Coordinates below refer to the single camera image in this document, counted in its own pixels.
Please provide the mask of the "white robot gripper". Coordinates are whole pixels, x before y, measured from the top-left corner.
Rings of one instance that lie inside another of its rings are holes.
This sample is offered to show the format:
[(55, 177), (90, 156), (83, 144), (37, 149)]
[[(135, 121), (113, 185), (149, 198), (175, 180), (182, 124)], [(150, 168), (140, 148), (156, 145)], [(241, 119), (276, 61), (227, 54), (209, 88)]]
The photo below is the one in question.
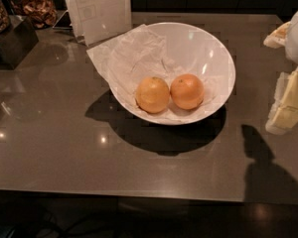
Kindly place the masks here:
[[(270, 33), (263, 44), (278, 49), (285, 46), (286, 56), (298, 64), (298, 11)], [(283, 135), (298, 124), (298, 66), (291, 73), (281, 72), (277, 79), (274, 103), (265, 125), (267, 132)]]

